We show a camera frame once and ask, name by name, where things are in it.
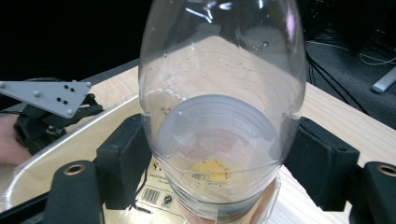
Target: cable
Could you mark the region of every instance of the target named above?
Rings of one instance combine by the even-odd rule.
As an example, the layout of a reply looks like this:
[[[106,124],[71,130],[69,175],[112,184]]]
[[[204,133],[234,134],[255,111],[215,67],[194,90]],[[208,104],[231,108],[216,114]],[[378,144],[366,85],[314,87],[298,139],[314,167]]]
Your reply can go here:
[[[350,103],[347,100],[347,98],[339,90],[337,90],[335,88],[335,86],[330,82],[329,79],[327,79],[323,75],[322,72],[324,72],[334,83],[336,83],[349,96],[349,98],[358,106],[358,108],[361,110],[361,112],[363,112],[364,114],[370,116],[369,113],[364,109],[364,107],[355,99],[355,97],[353,97],[352,94],[343,85],[341,85],[341,83],[339,83],[329,72],[327,72],[322,66],[320,66],[320,64],[315,62],[309,56],[308,52],[306,53],[306,58],[307,58],[309,63],[312,63],[312,66],[315,68],[315,70],[318,72],[318,74],[320,74],[326,80],[326,82],[337,92],[337,94],[343,99],[343,101],[346,104],[350,105]]]
[[[363,60],[363,58],[361,56],[367,57],[367,58],[372,59],[372,60],[380,61],[381,63],[367,63],[366,61]],[[371,56],[368,56],[368,55],[365,55],[365,54],[359,54],[359,58],[361,59],[361,61],[363,63],[368,64],[368,65],[383,65],[383,64],[387,64],[387,63],[396,64],[396,63],[393,63],[393,61],[396,60],[396,57],[394,57],[394,58],[392,58],[392,59],[390,59],[388,61],[384,61],[384,60],[377,59],[377,58],[374,58],[374,57],[371,57]]]
[[[309,83],[311,83],[314,86],[317,86],[317,83],[315,81],[315,76],[314,76],[314,68],[311,64],[311,62],[308,61],[308,77],[309,77]]]
[[[346,48],[343,48],[343,47],[339,47],[339,46],[336,46],[336,45],[333,45],[333,44],[320,43],[320,42],[317,42],[317,41],[306,41],[306,42],[311,43],[311,44],[329,46],[329,47],[333,47],[333,48],[343,49],[343,50],[349,51],[349,49],[346,49]]]

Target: black cable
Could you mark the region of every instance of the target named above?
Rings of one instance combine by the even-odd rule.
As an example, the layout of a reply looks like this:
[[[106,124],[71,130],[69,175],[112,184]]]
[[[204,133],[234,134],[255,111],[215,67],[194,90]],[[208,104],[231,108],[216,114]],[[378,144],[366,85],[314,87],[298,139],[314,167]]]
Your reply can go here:
[[[313,85],[317,86],[317,82],[315,81],[315,74],[314,74],[314,67],[312,67],[312,64],[310,63],[310,67],[311,67],[311,76],[312,76],[312,80],[313,80]]]
[[[313,79],[313,77],[314,77],[314,69],[312,68],[312,64],[311,63],[308,63],[308,64],[309,64],[309,79],[311,81],[311,84],[314,85],[314,79]]]
[[[337,90],[337,88],[330,82],[329,79],[327,79],[324,74],[320,71],[320,69],[314,64],[313,59],[307,54],[306,55],[307,59],[309,60],[309,62],[312,63],[312,67],[315,69],[315,71],[317,71],[317,73],[323,77],[323,79],[330,85],[330,87],[332,87],[332,89],[342,98],[342,100],[347,104],[350,105],[349,101],[347,100],[347,98],[339,91]]]
[[[329,45],[344,45],[343,39],[335,31],[331,23],[328,23],[319,33],[314,34],[310,40]]]
[[[307,81],[312,84],[312,74],[311,74],[311,64],[310,63],[308,63],[307,72],[308,72],[308,80]]]
[[[329,72],[326,71],[326,69],[324,69],[320,64],[318,64],[317,62],[315,62],[315,60],[313,60],[308,52],[306,52],[306,58],[309,62],[312,63],[313,67],[316,69],[316,71],[326,80],[327,83],[329,83],[329,85],[331,85],[331,87],[337,92],[337,94],[344,100],[344,102],[348,105],[350,105],[349,101],[347,100],[347,98],[339,91],[335,88],[335,86],[330,82],[329,79],[327,79],[323,73],[319,72],[319,71],[323,71],[333,82],[335,82],[348,96],[349,98],[359,107],[359,109],[361,110],[361,112],[363,112],[364,114],[369,115],[369,113],[364,109],[364,107],[355,99],[355,97],[353,97],[353,95],[341,84],[339,83]]]
[[[145,185],[146,185],[146,182],[148,180],[148,172],[149,172],[149,168],[146,168],[145,169],[145,177],[143,179],[143,183],[139,187],[139,189],[134,193],[134,202],[133,202],[133,204],[131,204],[131,207],[133,207],[133,208],[137,207],[137,205],[136,205],[137,199],[136,198],[137,198],[137,195],[140,193],[140,191],[143,189],[143,187],[145,187]]]

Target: wooden surface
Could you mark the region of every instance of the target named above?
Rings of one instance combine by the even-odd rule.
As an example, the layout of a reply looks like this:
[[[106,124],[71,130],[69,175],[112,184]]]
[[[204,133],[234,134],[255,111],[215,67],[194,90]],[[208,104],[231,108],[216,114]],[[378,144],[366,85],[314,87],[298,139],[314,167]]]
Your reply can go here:
[[[91,160],[94,150],[106,136],[129,115],[139,113],[137,68],[119,74],[92,88],[106,112],[75,127],[65,139],[50,150],[18,168],[7,189],[8,205],[16,205],[45,192],[52,174],[74,160]],[[329,94],[307,85],[303,116],[310,118],[361,152],[360,165],[367,161],[396,161],[396,132],[371,119]],[[323,213],[316,208],[304,189],[287,169],[280,172],[282,188],[269,223],[348,223],[348,209],[343,213]]]

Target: clear plastic bottle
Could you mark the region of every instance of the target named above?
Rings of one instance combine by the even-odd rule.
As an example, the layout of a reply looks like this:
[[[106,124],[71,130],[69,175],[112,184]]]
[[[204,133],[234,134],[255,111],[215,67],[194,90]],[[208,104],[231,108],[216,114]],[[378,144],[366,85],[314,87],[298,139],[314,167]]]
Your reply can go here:
[[[189,222],[242,223],[299,124],[305,67],[295,2],[154,1],[139,88],[151,150]]]

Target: metal bracket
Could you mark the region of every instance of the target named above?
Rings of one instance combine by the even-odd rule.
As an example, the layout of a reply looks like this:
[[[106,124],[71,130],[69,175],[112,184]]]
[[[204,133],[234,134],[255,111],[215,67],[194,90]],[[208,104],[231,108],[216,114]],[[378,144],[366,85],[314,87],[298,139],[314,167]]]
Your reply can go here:
[[[0,81],[0,93],[66,119],[73,118],[90,82]]]

